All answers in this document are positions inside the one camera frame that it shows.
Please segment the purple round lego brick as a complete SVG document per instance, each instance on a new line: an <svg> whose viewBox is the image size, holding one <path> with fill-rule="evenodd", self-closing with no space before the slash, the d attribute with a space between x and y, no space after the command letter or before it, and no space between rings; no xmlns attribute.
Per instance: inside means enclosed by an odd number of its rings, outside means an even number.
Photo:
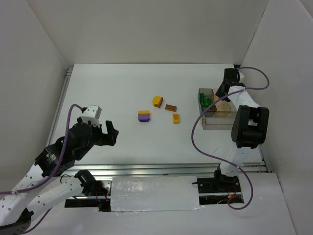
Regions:
<svg viewBox="0 0 313 235"><path fill-rule="evenodd" d="M149 122L150 121L150 114L146 114L146 113L138 114L138 121L139 122Z"/></svg>

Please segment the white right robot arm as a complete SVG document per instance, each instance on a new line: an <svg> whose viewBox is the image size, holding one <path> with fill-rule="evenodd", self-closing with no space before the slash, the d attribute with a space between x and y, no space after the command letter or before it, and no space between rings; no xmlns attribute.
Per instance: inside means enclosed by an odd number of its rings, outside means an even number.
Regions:
<svg viewBox="0 0 313 235"><path fill-rule="evenodd" d="M230 181L238 176L239 167L247 155L266 139L269 109L257 104L240 82L238 69L224 70L223 82L216 95L223 101L231 102L237 110L231 129L233 146L224 162L215 171L215 178Z"/></svg>

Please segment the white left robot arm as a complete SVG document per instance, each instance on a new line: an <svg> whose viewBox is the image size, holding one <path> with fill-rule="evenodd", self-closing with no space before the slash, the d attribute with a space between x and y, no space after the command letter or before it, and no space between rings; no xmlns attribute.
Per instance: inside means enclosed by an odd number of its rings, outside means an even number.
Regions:
<svg viewBox="0 0 313 235"><path fill-rule="evenodd" d="M52 145L47 146L36 158L24 178L5 193L0 201L0 233L2 235L23 235L29 232L31 222L42 213L69 197L108 195L108 189L97 181L88 170L79 170L59 186L41 193L48 181L61 176L81 160L94 146L114 146L119 131L111 121L106 121L107 132L102 126L84 123L81 119Z"/></svg>

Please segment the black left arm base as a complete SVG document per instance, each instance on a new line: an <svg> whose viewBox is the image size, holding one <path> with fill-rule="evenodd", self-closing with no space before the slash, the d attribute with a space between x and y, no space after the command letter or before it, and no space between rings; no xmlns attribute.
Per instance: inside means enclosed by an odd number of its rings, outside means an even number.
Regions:
<svg viewBox="0 0 313 235"><path fill-rule="evenodd" d="M102 181L96 180L94 176L88 170L79 170L75 175L75 179L79 180L81 190L79 194L85 196L103 195L107 197L109 190Z"/></svg>

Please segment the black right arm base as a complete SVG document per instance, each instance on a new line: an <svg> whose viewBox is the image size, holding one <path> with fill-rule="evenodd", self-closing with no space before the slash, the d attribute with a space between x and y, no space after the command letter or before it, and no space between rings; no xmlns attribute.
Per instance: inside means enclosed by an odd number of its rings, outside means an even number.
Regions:
<svg viewBox="0 0 313 235"><path fill-rule="evenodd" d="M213 177L198 178L192 184L198 186L199 193L238 193L241 191L237 176L224 176L218 170L214 172Z"/></svg>

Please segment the yellow rectangular lego brick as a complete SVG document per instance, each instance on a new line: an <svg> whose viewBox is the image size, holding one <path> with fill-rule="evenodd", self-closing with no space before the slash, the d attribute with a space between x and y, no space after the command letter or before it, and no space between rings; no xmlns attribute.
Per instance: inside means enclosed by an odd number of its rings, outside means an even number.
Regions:
<svg viewBox="0 0 313 235"><path fill-rule="evenodd" d="M150 111L149 110L139 110L138 111L138 114L150 114Z"/></svg>

